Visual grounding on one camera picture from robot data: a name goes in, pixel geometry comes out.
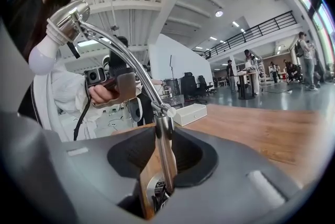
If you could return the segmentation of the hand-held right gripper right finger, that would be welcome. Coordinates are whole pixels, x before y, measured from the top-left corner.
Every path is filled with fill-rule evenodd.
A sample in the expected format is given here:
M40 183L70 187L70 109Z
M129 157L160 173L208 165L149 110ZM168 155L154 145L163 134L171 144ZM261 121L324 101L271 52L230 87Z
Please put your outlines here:
M284 223L304 191L256 150L176 128L178 174L157 223Z

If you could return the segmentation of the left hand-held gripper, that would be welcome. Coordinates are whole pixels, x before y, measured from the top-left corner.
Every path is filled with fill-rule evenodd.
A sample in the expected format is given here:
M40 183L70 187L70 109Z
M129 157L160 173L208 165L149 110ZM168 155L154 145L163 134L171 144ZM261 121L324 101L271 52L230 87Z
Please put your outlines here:
M117 105L137 96L135 71L123 59L115 54L106 55L103 58L103 68L108 68L108 72L92 86L102 85L109 91L116 90L119 92L119 97L108 103L93 106L103 108Z

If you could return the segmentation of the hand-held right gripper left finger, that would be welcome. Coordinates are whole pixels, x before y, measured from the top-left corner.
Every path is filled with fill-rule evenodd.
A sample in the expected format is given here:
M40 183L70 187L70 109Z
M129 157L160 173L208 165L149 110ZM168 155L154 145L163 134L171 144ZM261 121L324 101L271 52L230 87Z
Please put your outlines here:
M77 142L51 135L51 161L77 223L146 223L140 173L154 127Z

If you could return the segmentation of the person's left hand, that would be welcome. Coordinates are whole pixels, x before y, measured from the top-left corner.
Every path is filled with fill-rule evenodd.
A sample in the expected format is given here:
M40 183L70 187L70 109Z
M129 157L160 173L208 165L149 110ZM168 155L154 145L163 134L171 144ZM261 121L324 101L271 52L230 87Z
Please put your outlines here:
M109 91L102 85L91 86L88 92L91 96L91 102L95 105L105 104L119 97L118 91Z

